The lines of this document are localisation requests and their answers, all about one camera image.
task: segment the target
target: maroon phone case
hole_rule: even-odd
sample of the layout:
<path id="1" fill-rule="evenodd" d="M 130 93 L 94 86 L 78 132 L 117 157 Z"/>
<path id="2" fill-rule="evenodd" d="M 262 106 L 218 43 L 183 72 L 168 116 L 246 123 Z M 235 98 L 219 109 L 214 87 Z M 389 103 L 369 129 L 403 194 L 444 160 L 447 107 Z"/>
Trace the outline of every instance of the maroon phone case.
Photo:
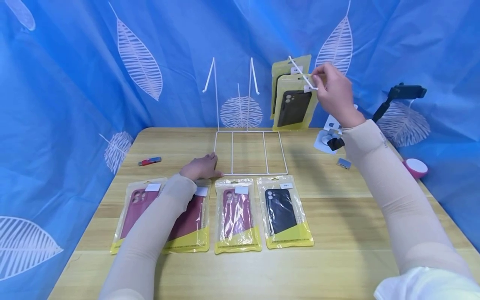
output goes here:
<path id="1" fill-rule="evenodd" d="M 140 218 L 144 211 L 158 196 L 158 193 L 159 192 L 145 192 L 145 189 L 132 192 L 128 204 L 127 215 L 125 216 L 125 221 L 123 222 L 123 228 L 120 234 L 121 239 L 127 236 L 138 218 Z"/>
<path id="2" fill-rule="evenodd" d="M 177 239 L 189 233 L 202 229 L 202 206 L 204 197 L 194 195 L 188 203 L 187 210 L 184 211 L 168 236 L 168 241 Z"/>
<path id="3" fill-rule="evenodd" d="M 235 189 L 223 192 L 224 237 L 232 236 L 252 228 L 250 218 L 250 198 L 248 195 L 235 194 Z"/>

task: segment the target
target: white phone mount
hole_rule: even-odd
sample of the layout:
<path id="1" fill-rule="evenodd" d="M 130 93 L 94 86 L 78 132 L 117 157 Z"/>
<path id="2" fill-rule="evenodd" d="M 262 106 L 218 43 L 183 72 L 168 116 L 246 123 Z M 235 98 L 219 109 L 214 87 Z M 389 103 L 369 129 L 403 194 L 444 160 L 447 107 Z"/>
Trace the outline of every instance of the white phone mount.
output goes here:
<path id="1" fill-rule="evenodd" d="M 328 115 L 327 121 L 323 129 L 318 132 L 317 138 L 313 146 L 325 153 L 336 154 L 336 150 L 332 151 L 328 146 L 328 141 L 333 138 L 339 139 L 342 136 L 342 126 L 340 123 L 332 116 Z"/>

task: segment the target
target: pink tape roll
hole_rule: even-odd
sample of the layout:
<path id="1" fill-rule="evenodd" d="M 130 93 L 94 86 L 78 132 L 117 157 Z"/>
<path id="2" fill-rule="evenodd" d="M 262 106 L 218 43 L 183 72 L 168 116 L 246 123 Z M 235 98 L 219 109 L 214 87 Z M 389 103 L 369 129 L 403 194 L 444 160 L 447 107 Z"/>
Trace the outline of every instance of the pink tape roll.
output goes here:
<path id="1" fill-rule="evenodd" d="M 409 158 L 404 160 L 403 164 L 415 179 L 420 179 L 428 173 L 427 165 L 418 159 Z"/>

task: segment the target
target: white leaf print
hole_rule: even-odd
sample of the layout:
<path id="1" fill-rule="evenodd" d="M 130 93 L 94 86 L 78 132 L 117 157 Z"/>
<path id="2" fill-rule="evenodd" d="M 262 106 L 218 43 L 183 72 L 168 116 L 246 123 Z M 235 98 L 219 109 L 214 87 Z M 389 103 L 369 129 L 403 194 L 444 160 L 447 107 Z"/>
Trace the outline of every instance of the white leaf print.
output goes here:
<path id="1" fill-rule="evenodd" d="M 220 119 L 225 127 L 259 127 L 263 115 L 257 101 L 248 96 L 239 96 L 225 101 L 220 110 Z"/>
<path id="2" fill-rule="evenodd" d="M 128 74 L 141 89 L 158 101 L 162 93 L 163 79 L 155 58 L 143 42 L 118 18 L 111 4 L 110 7 L 117 18 L 118 50 Z"/>
<path id="3" fill-rule="evenodd" d="M 62 251 L 37 224 L 0 216 L 0 281 L 28 271 Z"/>
<path id="4" fill-rule="evenodd" d="M 377 121 L 377 125 L 395 147 L 414 145 L 430 134 L 427 120 L 420 113 L 398 101 L 390 104 L 390 108 Z"/>
<path id="5" fill-rule="evenodd" d="M 32 16 L 32 13 L 25 6 L 22 0 L 5 0 L 5 4 L 11 9 L 18 21 L 22 23 L 28 30 L 35 30 L 35 19 Z"/>
<path id="6" fill-rule="evenodd" d="M 108 142 L 104 154 L 105 162 L 110 171 L 116 174 L 132 146 L 133 138 L 125 131 L 114 134 L 110 141 L 103 135 L 99 135 Z"/>
<path id="7" fill-rule="evenodd" d="M 333 64 L 343 74 L 346 74 L 350 67 L 353 53 L 353 37 L 348 21 L 348 12 L 350 11 L 350 1 L 345 18 L 335 27 L 328 39 L 318 52 L 315 67 L 329 62 Z"/>

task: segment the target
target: phone case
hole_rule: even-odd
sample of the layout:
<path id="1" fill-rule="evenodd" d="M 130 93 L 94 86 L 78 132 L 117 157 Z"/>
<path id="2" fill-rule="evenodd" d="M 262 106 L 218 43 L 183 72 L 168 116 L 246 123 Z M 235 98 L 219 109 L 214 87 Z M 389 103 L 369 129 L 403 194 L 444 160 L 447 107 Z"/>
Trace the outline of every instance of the phone case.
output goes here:
<path id="1" fill-rule="evenodd" d="M 307 113 L 312 92 L 286 91 L 283 93 L 278 127 L 302 123 Z"/>
<path id="2" fill-rule="evenodd" d="M 128 204 L 127 215 L 125 216 L 125 221 L 120 234 L 120 239 L 123 239 L 127 236 L 138 218 L 140 218 L 144 211 L 158 196 L 158 193 L 159 192 L 145 192 L 145 189 L 135 190 L 132 192 L 130 202 Z"/>
<path id="3" fill-rule="evenodd" d="M 275 114 L 275 108 L 276 108 L 276 95 L 277 95 L 277 91 L 278 91 L 278 80 L 284 75 L 290 75 L 290 73 L 282 74 L 282 75 L 280 75 L 276 78 L 276 85 L 275 86 L 277 88 L 275 89 L 275 97 L 274 97 L 274 101 L 273 101 L 273 110 L 272 110 L 274 114 Z"/>
<path id="4" fill-rule="evenodd" d="M 183 237 L 189 233 L 202 229 L 202 206 L 204 197 L 194 195 L 175 224 L 168 236 L 168 241 Z"/>
<path id="5" fill-rule="evenodd" d="M 268 224 L 271 235 L 297 225 L 290 192 L 283 189 L 265 191 Z"/>
<path id="6" fill-rule="evenodd" d="M 229 240 L 232 236 L 252 228 L 250 213 L 248 195 L 235 194 L 235 189 L 225 190 L 223 192 L 224 238 Z"/>

